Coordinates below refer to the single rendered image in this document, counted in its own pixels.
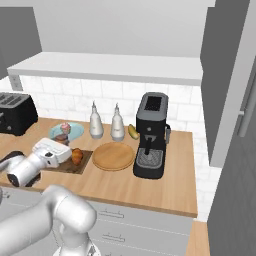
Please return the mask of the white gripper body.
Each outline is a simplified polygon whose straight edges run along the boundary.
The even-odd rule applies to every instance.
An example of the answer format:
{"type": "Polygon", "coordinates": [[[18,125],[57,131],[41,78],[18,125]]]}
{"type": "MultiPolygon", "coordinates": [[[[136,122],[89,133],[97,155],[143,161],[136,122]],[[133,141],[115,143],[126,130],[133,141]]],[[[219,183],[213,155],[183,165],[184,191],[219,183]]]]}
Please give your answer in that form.
{"type": "Polygon", "coordinates": [[[46,162],[46,166],[56,168],[66,162],[72,155],[69,146],[53,141],[49,138],[42,138],[32,148],[32,152],[46,162]]]}

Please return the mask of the golden brown croissant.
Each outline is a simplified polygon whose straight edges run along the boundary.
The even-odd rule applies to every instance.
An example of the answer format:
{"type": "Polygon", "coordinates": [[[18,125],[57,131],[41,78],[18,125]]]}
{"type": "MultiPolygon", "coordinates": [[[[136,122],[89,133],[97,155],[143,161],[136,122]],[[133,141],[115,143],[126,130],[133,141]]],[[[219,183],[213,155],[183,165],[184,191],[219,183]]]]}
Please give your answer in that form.
{"type": "Polygon", "coordinates": [[[83,159],[83,152],[79,148],[73,149],[71,159],[74,165],[79,165],[83,159]]]}

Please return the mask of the dark wooden cutting board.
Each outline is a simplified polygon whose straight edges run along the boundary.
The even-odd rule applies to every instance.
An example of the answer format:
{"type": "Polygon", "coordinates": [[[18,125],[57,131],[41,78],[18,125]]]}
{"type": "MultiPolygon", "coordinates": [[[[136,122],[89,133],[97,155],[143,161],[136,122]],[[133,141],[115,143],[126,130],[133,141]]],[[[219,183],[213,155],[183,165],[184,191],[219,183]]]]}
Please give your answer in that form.
{"type": "Polygon", "coordinates": [[[47,168],[47,171],[55,171],[61,173],[71,173],[71,174],[82,174],[87,163],[89,162],[93,152],[87,150],[81,150],[83,152],[83,159],[79,165],[74,165],[71,156],[68,160],[61,163],[57,168],[47,168]]]}

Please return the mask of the round light wooden board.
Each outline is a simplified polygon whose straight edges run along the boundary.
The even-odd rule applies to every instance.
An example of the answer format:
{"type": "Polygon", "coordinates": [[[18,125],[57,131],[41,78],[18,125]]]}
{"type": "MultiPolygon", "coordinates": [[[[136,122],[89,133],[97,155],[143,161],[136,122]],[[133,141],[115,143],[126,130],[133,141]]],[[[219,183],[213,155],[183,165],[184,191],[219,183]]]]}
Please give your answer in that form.
{"type": "Polygon", "coordinates": [[[121,142],[99,146],[92,155],[93,164],[104,171],[120,171],[129,167],[135,158],[134,150],[121,142]]]}

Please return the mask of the grey tall cabinet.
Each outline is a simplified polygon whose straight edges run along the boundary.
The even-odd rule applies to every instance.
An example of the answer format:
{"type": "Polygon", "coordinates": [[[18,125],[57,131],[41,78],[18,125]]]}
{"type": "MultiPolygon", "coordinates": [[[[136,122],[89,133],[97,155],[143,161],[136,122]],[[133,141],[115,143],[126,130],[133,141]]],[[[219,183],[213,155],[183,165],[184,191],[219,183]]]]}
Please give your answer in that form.
{"type": "Polygon", "coordinates": [[[201,93],[209,165],[223,167],[256,60],[256,0],[216,0],[207,11],[201,93]]]}

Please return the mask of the dark grey cabinet door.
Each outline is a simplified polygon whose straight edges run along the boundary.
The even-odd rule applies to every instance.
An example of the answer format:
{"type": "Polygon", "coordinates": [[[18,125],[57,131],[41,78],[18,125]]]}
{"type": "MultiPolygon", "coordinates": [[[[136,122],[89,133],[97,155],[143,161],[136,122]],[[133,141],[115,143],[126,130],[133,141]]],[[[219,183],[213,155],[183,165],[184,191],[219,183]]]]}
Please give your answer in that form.
{"type": "Polygon", "coordinates": [[[211,256],[256,256],[256,107],[244,137],[237,119],[208,217],[211,256]]]}

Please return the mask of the brown chocolate donut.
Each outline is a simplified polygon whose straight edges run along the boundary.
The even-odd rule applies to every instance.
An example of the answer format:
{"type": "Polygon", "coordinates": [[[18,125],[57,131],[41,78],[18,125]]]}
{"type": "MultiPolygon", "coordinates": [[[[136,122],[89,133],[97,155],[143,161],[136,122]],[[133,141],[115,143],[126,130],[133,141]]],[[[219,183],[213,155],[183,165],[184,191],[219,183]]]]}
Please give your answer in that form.
{"type": "Polygon", "coordinates": [[[60,134],[57,135],[54,140],[58,143],[64,144],[66,146],[69,145],[69,139],[68,139],[68,135],[67,134],[60,134]]]}

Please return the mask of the pink frosted cupcake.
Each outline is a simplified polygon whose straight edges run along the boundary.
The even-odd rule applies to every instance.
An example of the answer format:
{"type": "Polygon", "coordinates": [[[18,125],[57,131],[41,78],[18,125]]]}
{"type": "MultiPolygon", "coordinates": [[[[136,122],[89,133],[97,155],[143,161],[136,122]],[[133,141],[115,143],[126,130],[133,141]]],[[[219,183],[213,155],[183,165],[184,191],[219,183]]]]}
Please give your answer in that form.
{"type": "Polygon", "coordinates": [[[60,126],[60,129],[66,135],[68,135],[71,132],[71,126],[67,122],[62,123],[61,126],[60,126]]]}

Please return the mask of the light blue plate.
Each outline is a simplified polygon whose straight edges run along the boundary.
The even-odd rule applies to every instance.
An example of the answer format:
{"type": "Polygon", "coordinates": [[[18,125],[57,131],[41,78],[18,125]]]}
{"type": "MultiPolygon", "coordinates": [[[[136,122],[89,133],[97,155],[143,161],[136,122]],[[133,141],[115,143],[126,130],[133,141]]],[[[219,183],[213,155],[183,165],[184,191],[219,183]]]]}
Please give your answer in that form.
{"type": "MultiPolygon", "coordinates": [[[[71,126],[71,132],[68,134],[69,141],[73,141],[83,135],[84,127],[81,124],[76,122],[67,123],[71,126]]],[[[57,135],[64,134],[60,129],[61,124],[58,124],[49,130],[49,137],[51,139],[54,139],[57,135]]]]}

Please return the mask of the white bottle with spout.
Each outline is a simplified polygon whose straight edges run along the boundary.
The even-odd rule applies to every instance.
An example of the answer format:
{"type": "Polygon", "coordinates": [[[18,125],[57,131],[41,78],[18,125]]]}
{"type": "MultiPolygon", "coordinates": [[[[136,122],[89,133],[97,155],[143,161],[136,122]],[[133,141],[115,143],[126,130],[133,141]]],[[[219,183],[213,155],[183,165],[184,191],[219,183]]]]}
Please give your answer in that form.
{"type": "Polygon", "coordinates": [[[120,115],[118,106],[115,106],[110,135],[112,139],[117,142],[122,141],[125,137],[123,118],[120,115]]]}
{"type": "Polygon", "coordinates": [[[100,139],[103,136],[103,133],[104,129],[100,115],[97,111],[96,105],[92,104],[92,113],[90,116],[90,135],[93,139],[100,139]]]}

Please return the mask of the yellow banana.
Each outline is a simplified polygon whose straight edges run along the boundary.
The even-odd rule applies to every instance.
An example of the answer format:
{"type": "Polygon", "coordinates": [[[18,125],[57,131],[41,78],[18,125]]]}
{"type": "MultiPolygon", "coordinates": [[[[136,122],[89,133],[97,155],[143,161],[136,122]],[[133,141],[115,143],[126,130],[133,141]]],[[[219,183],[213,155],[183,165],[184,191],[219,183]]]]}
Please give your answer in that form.
{"type": "Polygon", "coordinates": [[[136,131],[136,128],[132,124],[128,126],[128,133],[135,140],[139,138],[139,133],[136,131]]]}

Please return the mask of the black coffee machine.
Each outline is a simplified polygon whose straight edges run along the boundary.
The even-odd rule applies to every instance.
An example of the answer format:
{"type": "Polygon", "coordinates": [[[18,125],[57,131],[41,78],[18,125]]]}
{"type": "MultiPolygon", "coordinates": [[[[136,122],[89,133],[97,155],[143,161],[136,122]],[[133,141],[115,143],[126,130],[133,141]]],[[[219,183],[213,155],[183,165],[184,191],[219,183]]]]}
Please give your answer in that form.
{"type": "Polygon", "coordinates": [[[136,114],[140,142],[133,165],[133,174],[139,178],[161,179],[164,174],[166,145],[171,133],[166,123],[167,110],[166,94],[147,92],[143,95],[136,114]]]}

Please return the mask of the grey drawer front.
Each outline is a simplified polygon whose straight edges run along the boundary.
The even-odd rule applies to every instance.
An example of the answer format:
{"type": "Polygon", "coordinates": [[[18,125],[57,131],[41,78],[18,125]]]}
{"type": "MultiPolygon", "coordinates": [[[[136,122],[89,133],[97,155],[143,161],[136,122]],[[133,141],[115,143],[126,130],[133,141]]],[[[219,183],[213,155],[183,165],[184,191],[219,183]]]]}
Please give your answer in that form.
{"type": "Polygon", "coordinates": [[[168,231],[175,234],[189,235],[193,219],[190,217],[167,214],[149,210],[142,210],[131,207],[124,207],[113,204],[90,201],[90,204],[97,211],[99,219],[114,221],[138,227],[152,228],[155,230],[168,231]],[[120,211],[125,215],[124,219],[117,219],[99,215],[100,210],[120,211]]]}
{"type": "Polygon", "coordinates": [[[102,256],[185,256],[188,235],[151,228],[98,220],[89,232],[102,256]],[[119,243],[102,238],[103,234],[125,238],[119,243]]]}

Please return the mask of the grey wall socket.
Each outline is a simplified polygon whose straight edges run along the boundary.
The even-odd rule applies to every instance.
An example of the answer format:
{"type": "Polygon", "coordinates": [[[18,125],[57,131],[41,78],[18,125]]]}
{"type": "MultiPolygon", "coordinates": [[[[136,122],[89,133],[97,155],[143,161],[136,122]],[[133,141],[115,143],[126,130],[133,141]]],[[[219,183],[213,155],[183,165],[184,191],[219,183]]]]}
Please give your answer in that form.
{"type": "Polygon", "coordinates": [[[20,77],[18,75],[10,75],[9,80],[11,83],[11,87],[14,91],[22,91],[23,90],[22,83],[21,83],[20,77]]]}

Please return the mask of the dark grey wall cabinet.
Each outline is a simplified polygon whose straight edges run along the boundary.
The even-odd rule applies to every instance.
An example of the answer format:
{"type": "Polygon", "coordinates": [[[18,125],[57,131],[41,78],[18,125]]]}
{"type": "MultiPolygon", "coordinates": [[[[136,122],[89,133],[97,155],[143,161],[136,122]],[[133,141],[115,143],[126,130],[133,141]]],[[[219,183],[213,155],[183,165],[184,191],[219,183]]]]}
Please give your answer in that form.
{"type": "Polygon", "coordinates": [[[32,7],[0,7],[0,80],[7,69],[42,51],[32,7]]]}

